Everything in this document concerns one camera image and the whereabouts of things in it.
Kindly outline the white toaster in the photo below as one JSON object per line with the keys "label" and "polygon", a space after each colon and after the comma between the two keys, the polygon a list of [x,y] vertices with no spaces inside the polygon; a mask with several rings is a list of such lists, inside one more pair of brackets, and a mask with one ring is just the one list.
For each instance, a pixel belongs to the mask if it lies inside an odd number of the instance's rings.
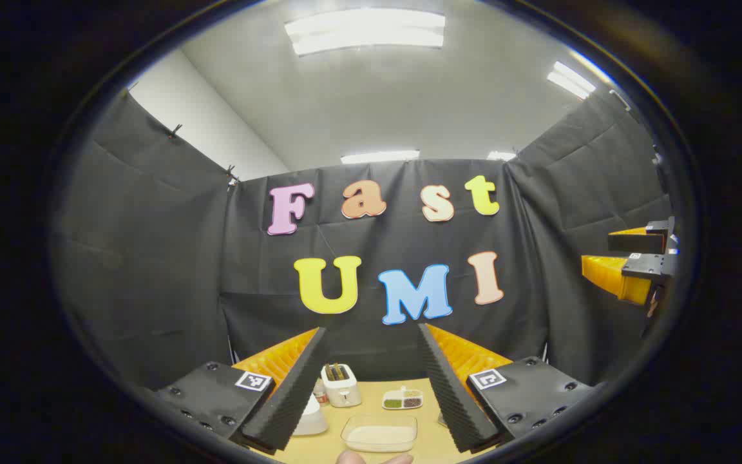
{"label": "white toaster", "polygon": [[[326,366],[338,363],[342,366],[343,373],[347,378],[343,381],[330,382],[326,377]],[[321,379],[325,384],[328,401],[333,407],[354,407],[362,402],[358,380],[353,370],[344,363],[327,363],[321,368]]]}

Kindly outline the white divided grain dish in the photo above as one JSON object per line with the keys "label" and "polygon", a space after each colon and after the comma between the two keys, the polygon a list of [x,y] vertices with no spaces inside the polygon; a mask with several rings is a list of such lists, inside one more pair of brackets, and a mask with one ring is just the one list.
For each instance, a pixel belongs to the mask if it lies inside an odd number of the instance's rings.
{"label": "white divided grain dish", "polygon": [[387,391],[381,400],[382,408],[390,409],[418,409],[424,403],[422,390],[400,387],[399,389]]}

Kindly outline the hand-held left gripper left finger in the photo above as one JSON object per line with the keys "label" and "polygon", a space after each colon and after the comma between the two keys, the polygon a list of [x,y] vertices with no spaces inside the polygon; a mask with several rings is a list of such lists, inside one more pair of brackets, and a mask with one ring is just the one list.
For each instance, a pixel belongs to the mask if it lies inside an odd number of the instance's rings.
{"label": "hand-held left gripper left finger", "polygon": [[233,366],[206,362],[154,394],[201,429],[274,454],[287,446],[312,396],[326,334],[307,330]]}

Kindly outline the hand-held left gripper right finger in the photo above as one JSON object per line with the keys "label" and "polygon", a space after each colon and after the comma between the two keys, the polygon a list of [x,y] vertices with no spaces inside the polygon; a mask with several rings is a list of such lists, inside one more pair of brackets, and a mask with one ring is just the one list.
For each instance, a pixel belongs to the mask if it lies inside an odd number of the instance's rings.
{"label": "hand-held left gripper right finger", "polygon": [[539,356],[509,360],[432,324],[417,347],[459,452],[480,452],[532,434],[594,393]]}

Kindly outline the black backdrop cloth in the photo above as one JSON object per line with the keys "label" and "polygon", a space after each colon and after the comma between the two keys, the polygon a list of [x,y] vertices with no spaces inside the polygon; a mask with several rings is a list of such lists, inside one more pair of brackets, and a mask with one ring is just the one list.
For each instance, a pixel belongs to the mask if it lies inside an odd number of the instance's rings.
{"label": "black backdrop cloth", "polygon": [[581,276],[610,232],[665,220],[642,123],[592,96],[509,162],[309,169],[230,188],[223,168],[118,97],[71,156],[50,219],[62,306],[115,370],[159,389],[319,326],[361,381],[424,376],[415,321],[384,324],[383,271],[448,266],[436,326],[595,384],[645,315]]}

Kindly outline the white rice cooker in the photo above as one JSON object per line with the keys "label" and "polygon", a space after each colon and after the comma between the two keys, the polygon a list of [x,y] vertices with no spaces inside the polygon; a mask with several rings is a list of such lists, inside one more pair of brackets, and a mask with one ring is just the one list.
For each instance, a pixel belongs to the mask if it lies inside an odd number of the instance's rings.
{"label": "white rice cooker", "polygon": [[321,403],[317,396],[311,393],[306,406],[301,413],[300,420],[292,432],[292,436],[311,436],[323,434],[328,429],[326,418],[322,413]]}

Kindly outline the white rice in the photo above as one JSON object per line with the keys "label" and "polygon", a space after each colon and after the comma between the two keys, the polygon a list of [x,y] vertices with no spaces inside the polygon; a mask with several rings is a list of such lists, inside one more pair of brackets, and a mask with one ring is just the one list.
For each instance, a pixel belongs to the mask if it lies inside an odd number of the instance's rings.
{"label": "white rice", "polygon": [[359,452],[406,452],[413,447],[416,430],[403,426],[360,426],[347,430],[342,440]]}

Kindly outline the clear glass tray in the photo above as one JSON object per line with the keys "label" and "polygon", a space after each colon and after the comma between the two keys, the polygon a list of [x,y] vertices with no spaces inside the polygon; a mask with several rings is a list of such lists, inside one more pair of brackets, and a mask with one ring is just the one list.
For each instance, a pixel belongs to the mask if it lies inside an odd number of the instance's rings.
{"label": "clear glass tray", "polygon": [[397,415],[397,416],[372,416],[372,415],[354,415],[351,417],[343,427],[341,431],[342,435],[350,429],[358,428],[360,426],[403,426],[410,427],[416,430],[416,437],[418,435],[417,420],[413,416],[409,415]]}

